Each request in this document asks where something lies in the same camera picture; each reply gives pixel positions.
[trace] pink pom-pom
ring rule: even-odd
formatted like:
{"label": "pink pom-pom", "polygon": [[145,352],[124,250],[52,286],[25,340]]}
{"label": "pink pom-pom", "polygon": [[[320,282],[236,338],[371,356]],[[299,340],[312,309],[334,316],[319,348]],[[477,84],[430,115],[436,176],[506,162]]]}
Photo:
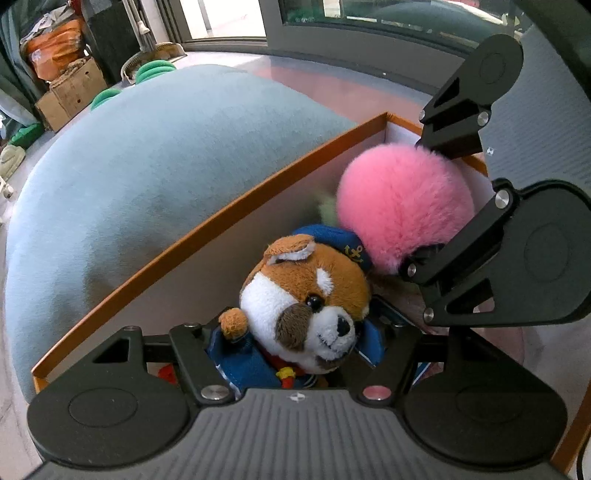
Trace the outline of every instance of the pink pom-pom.
{"label": "pink pom-pom", "polygon": [[447,243],[474,215],[472,195],[449,160],[385,144],[354,159],[337,192],[343,228],[363,242],[376,269],[396,274],[418,247]]}

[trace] dog's nose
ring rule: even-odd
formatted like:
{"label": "dog's nose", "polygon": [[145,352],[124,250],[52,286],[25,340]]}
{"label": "dog's nose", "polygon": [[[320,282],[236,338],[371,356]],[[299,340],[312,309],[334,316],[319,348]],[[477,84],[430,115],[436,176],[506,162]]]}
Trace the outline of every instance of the dog's nose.
{"label": "dog's nose", "polygon": [[349,325],[349,322],[347,322],[347,320],[345,320],[343,317],[339,317],[339,320],[336,323],[336,331],[339,334],[339,336],[344,337],[345,335],[347,335],[347,333],[349,333],[350,330],[351,325]]}

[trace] tiled floor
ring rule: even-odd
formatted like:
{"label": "tiled floor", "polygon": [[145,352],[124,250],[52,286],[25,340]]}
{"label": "tiled floor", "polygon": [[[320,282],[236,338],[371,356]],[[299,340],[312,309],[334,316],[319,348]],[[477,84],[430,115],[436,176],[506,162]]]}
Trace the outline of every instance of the tiled floor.
{"label": "tiled floor", "polygon": [[[335,112],[361,122],[383,111],[416,119],[429,100],[429,95],[346,69],[313,62],[232,53],[189,53],[177,61],[178,68],[195,64],[221,64],[242,68],[255,75],[281,82],[306,94]],[[0,197],[0,216],[7,224],[0,226],[0,288],[5,278],[5,247],[9,219],[19,192],[37,162],[71,125],[88,114],[88,109],[57,135],[45,133],[28,151],[27,157],[9,182],[16,190],[10,201]],[[16,387],[14,370],[9,361],[4,335],[4,315],[0,319],[0,478],[23,478],[39,457],[28,437],[26,404]]]}

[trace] dog's eye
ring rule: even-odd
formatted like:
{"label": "dog's eye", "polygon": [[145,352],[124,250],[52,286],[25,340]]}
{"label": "dog's eye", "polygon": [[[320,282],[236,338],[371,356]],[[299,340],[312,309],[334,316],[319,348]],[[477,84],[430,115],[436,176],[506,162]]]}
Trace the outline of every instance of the dog's eye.
{"label": "dog's eye", "polygon": [[316,313],[322,310],[324,299],[315,293],[311,293],[306,297],[306,305],[312,309],[312,312]]}

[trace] cardboard box in background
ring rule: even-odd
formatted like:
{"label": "cardboard box in background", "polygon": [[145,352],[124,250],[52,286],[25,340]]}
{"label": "cardboard box in background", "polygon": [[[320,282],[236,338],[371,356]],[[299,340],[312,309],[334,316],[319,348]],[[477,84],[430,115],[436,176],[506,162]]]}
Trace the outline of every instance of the cardboard box in background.
{"label": "cardboard box in background", "polygon": [[62,75],[35,104],[47,125],[57,132],[105,90],[107,84],[98,65],[89,58],[81,68]]}

